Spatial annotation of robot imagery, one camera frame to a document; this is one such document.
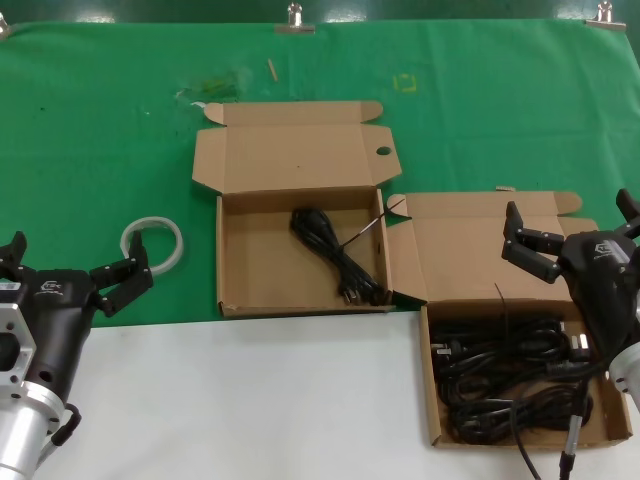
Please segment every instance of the wire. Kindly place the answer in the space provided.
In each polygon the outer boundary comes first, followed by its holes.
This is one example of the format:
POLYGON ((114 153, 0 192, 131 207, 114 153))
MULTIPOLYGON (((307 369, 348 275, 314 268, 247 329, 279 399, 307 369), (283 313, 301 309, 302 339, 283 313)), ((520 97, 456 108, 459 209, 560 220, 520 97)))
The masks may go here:
MULTIPOLYGON (((607 356, 605 358, 603 358, 599 362, 586 365, 583 368, 578 368, 578 369, 572 371, 569 374, 567 374, 567 372, 561 371, 562 369, 558 369, 557 373, 554 373, 552 375, 547 375, 544 378, 544 380, 545 381, 552 381, 552 380, 571 381, 571 380, 573 380, 573 381, 580 381, 583 385, 587 385, 589 380, 593 376, 597 375, 598 373, 604 372, 609 367, 609 364, 616 357, 616 355, 618 354, 620 349, 624 346, 624 343, 627 340, 627 337, 631 334, 631 332, 635 328, 635 322, 637 321, 637 319, 636 319, 636 308, 637 308, 637 298, 631 300, 631 313, 629 315, 629 319, 630 320, 629 320, 629 326, 628 326, 627 331, 625 332, 624 335, 621 336, 620 340, 618 341, 617 347, 612 349, 610 352, 608 352, 608 354, 607 354, 607 356)), ((512 408, 512 410, 511 410, 511 430, 513 432, 513 437, 514 437, 514 439, 516 441, 516 444, 518 445, 518 450, 520 450, 520 454, 522 455, 522 458, 524 459, 525 463, 527 464, 527 467, 529 468, 529 471, 531 472, 531 475, 533 475, 533 478, 535 480, 541 480, 540 479, 540 475, 538 474, 535 466, 533 465, 533 462, 531 461, 531 458, 529 458, 529 454, 527 453, 526 449, 524 448, 524 445, 522 444, 522 439, 520 438, 520 429, 519 429, 519 424, 518 424, 518 419, 517 419, 517 410, 519 408, 520 400, 525 395, 525 393, 536 382, 542 381, 542 380, 543 379, 540 378, 538 380, 531 381, 529 384, 527 384, 522 389, 522 391, 516 396, 516 398, 514 398, 513 404, 512 404, 512 407, 511 407, 512 408)), ((569 478, 569 472, 567 472, 567 471, 561 471, 560 475, 561 475, 561 478, 563 478, 563 479, 568 479, 569 478)))
MULTIPOLYGON (((449 420, 457 436, 466 443, 493 445, 512 435, 511 414, 515 412, 518 428, 547 428, 566 431, 573 414, 578 387, 554 385, 518 402, 482 399, 465 402, 449 409, 449 420)), ((593 400, 589 397, 583 423, 589 421, 593 400)))
POLYGON ((508 339, 500 321, 440 323, 431 335, 438 392, 447 406, 495 398, 570 355, 561 321, 551 316, 520 319, 508 339))
POLYGON ((344 252, 329 217, 322 210, 296 209, 291 214, 290 226, 302 243, 338 269, 338 293, 348 303, 366 302, 374 306, 384 303, 386 289, 344 252))

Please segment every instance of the box flap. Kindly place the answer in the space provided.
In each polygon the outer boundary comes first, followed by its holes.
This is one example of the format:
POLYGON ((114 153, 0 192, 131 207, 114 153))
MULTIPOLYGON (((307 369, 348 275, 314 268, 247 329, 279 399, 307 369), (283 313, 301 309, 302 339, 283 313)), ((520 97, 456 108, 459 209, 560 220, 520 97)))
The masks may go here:
POLYGON ((219 125, 342 125, 382 115, 379 102, 209 103, 205 116, 219 125))
POLYGON ((221 193, 375 186, 401 173, 378 102, 209 104, 193 179, 221 193))
MULTIPOLYGON (((387 205, 400 198, 393 195, 387 205)), ((578 195, 421 193, 405 198, 394 213, 409 220, 388 227, 396 293, 429 302, 493 300, 501 293, 507 299, 570 300, 563 278, 549 285, 503 260, 502 232, 511 200, 528 228, 560 234, 594 230, 591 220, 558 217, 580 208, 578 195)))

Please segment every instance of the open cardboard box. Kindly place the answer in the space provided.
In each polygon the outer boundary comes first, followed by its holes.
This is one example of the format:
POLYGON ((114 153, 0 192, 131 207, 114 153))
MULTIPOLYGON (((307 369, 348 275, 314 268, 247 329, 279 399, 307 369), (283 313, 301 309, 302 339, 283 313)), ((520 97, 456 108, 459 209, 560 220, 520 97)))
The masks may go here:
MULTIPOLYGON (((398 174, 391 131, 363 125, 382 113, 377 102, 209 104, 205 115, 226 126, 198 133, 193 179, 222 195, 217 204, 217 295, 225 316, 384 311, 349 306, 337 272, 289 231, 291 211, 318 207, 341 241, 383 211, 377 185, 398 174)), ((429 324, 460 317, 544 311, 564 316, 567 331, 584 332, 562 278, 548 285, 501 258, 507 202, 515 200, 528 228, 568 235, 597 228, 576 212, 571 193, 408 194, 393 209, 406 221, 372 232, 349 255, 398 296, 421 310, 426 408, 431 442, 463 446, 447 428, 431 363, 429 324)), ((400 200, 388 200, 393 206, 400 200)), ((594 410, 582 446, 612 445, 631 436, 624 397, 604 378, 591 385, 594 410)), ((523 432, 528 448, 561 449, 566 433, 523 432)))
MULTIPOLYGON (((193 179, 217 205, 217 295, 224 316, 384 311, 348 305, 335 268, 289 230, 298 207, 323 209, 346 241, 383 209, 377 185, 401 173, 389 128, 363 125, 377 102, 209 104, 225 128, 198 132, 193 179)), ((392 289, 384 218, 348 254, 392 289)))
MULTIPOLYGON (((388 205, 396 204, 399 197, 389 198, 388 205)), ((561 216, 578 211, 582 205, 572 193, 423 193, 404 197, 406 201, 394 213, 409 220, 387 229, 391 281, 396 292, 428 302, 421 310, 420 331, 430 440, 435 446, 468 446, 452 437, 446 406, 436 393, 429 325, 461 318, 496 319, 506 305, 510 318, 518 313, 558 313, 564 317, 567 333, 586 333, 564 279, 549 285, 503 260, 502 232, 511 200, 527 228, 569 235, 596 230, 597 225, 593 220, 561 216)), ((582 428, 580 445, 613 445, 629 438, 625 399, 613 383, 604 377, 594 379, 590 393, 594 408, 582 428)), ((524 430, 522 440, 529 448, 561 450, 566 432, 524 430)), ((501 446, 512 444, 507 440, 501 446)))

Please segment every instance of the small wood piece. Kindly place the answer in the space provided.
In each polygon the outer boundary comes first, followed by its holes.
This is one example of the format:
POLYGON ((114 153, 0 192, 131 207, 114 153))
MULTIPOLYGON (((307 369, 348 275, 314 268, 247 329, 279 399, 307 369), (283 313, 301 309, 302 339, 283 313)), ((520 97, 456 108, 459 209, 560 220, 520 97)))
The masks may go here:
POLYGON ((273 66, 273 62, 270 58, 267 59, 267 63, 269 64, 269 70, 271 70, 271 75, 273 76, 273 81, 278 83, 278 74, 276 73, 276 69, 273 66))

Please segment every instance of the green tablecloth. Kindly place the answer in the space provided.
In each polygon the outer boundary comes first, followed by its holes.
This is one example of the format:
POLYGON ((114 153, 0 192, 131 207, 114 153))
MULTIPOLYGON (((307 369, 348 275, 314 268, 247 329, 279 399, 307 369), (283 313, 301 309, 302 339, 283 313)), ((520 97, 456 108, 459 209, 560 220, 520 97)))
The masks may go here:
MULTIPOLYGON (((181 264, 98 326, 219 318, 215 196, 191 181, 202 101, 375 99, 411 191, 573 190, 620 223, 640 196, 640 74, 623 33, 578 21, 322 25, 29 25, 0 44, 0 243, 25 263, 89 269, 120 258, 124 227, 182 228, 181 264), (279 77, 275 83, 267 65, 279 77)), ((152 262, 170 234, 145 236, 152 262)))

